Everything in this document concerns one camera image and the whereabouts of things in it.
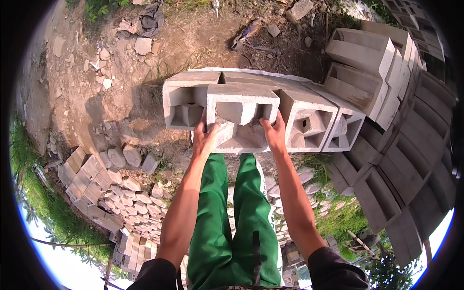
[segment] dirt ground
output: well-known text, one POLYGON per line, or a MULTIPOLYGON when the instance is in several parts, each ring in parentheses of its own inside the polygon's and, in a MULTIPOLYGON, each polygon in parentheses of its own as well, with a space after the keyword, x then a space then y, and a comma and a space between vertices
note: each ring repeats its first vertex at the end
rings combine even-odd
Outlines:
MULTIPOLYGON (((152 176, 128 168, 131 176, 144 185, 160 176, 177 185, 189 163, 190 135, 165 126, 160 89, 163 80, 185 69, 230 67, 323 82, 331 62, 324 53, 327 37, 336 26, 352 23, 332 6, 331 0, 314 4, 298 25, 277 14, 280 8, 291 6, 280 1, 220 1, 219 19, 210 6, 165 4, 164 26, 154 38, 162 43, 161 51, 140 56, 134 50, 137 36, 127 38, 115 35, 113 30, 122 19, 137 16, 141 6, 114 9, 92 24, 85 18, 84 0, 71 10, 65 0, 60 0, 37 29, 25 57, 18 85, 18 111, 39 152, 49 162, 65 160, 77 146, 94 154, 129 142, 154 152, 164 164, 163 171, 152 176), (269 50, 246 46, 243 51, 232 51, 232 40, 259 16, 264 17, 263 27, 250 41, 269 50), (276 38, 266 30, 271 24, 281 31, 276 38), (59 58, 52 53, 57 36, 66 40, 59 58), (304 43, 307 36, 313 39, 310 47, 304 43), (98 72, 93 68, 84 71, 85 60, 96 61, 98 48, 103 47, 110 52, 105 75, 113 79, 113 86, 106 91, 96 81, 98 72), (105 129, 104 123, 111 121, 116 122, 117 131, 105 129), (47 149, 49 136, 57 139, 57 156, 47 149)), ((257 156, 265 173, 276 176, 272 155, 257 156)), ((238 156, 227 155, 226 162, 229 180, 234 182, 238 156)), ((56 170, 51 169, 49 174, 56 174, 56 170)))

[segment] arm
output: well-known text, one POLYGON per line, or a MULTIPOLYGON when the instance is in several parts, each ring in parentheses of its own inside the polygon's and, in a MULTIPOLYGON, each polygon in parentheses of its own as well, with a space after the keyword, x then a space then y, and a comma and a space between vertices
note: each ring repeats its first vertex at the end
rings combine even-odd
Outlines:
POLYGON ((156 258, 168 260, 176 270, 179 269, 192 239, 197 219, 201 175, 219 128, 220 123, 216 123, 209 133, 204 132, 206 109, 203 110, 200 123, 193 131, 193 156, 190 165, 163 221, 161 244, 156 258))
POLYGON ((298 247, 304 260, 319 248, 325 247, 324 240, 316 230, 311 203, 303 189, 295 167, 285 146, 285 123, 280 111, 274 126, 268 120, 259 120, 264 127, 279 173, 280 198, 284 207, 285 220, 289 234, 298 247))

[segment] forearm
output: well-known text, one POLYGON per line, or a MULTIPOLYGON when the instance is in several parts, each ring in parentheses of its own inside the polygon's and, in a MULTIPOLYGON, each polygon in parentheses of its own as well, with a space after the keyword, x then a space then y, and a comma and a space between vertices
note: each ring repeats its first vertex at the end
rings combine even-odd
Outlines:
POLYGON ((193 157, 163 221, 161 245, 156 255, 176 267, 188 251, 198 211, 201 175, 204 157, 193 157))
POLYGON ((280 150, 274 153, 274 157, 289 234, 307 261, 308 257, 315 250, 325 246, 325 243, 316 230, 311 203, 288 153, 286 150, 280 150))

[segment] left hand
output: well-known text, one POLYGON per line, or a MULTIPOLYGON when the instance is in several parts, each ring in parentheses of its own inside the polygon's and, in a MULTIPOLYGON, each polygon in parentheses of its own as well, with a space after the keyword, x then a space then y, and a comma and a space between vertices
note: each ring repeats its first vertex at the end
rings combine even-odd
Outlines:
POLYGON ((221 128, 221 123, 214 123, 208 133, 206 130, 206 108, 203 109, 200 123, 193 130, 193 158, 201 158, 206 161, 214 148, 216 135, 221 128))

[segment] green pants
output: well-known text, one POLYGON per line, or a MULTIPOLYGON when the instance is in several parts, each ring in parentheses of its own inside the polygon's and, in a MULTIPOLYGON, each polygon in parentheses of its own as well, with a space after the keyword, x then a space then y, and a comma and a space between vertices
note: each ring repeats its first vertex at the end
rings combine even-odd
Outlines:
POLYGON ((253 284, 280 286, 282 278, 277 269, 280 249, 274 218, 263 172, 253 154, 240 156, 233 197, 234 239, 226 211, 227 189, 224 154, 210 154, 201 178, 197 222, 190 242, 187 275, 192 289, 253 284), (258 281, 254 281, 255 271, 259 273, 258 281))

